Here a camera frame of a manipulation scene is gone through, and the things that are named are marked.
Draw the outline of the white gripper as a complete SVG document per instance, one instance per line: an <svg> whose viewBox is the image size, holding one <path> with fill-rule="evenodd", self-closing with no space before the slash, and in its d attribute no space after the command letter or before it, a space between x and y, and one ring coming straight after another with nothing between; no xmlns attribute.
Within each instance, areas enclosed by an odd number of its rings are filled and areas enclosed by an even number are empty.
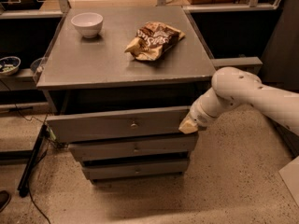
<svg viewBox="0 0 299 224"><path fill-rule="evenodd" d="M206 129L216 119L204 110L202 98L198 98L190 107L189 114L179 124L178 129L185 133L195 133L199 130Z"/></svg>

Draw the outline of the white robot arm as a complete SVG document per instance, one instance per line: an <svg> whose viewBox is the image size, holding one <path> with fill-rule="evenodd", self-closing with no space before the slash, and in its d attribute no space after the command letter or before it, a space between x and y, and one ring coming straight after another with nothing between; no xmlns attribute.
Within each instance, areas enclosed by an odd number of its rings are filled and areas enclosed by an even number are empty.
<svg viewBox="0 0 299 224"><path fill-rule="evenodd" d="M211 87L200 95L179 125L185 134L208 127L221 114L252 105L271 120L299 135L299 94L266 86L252 73L234 67L215 72Z"/></svg>

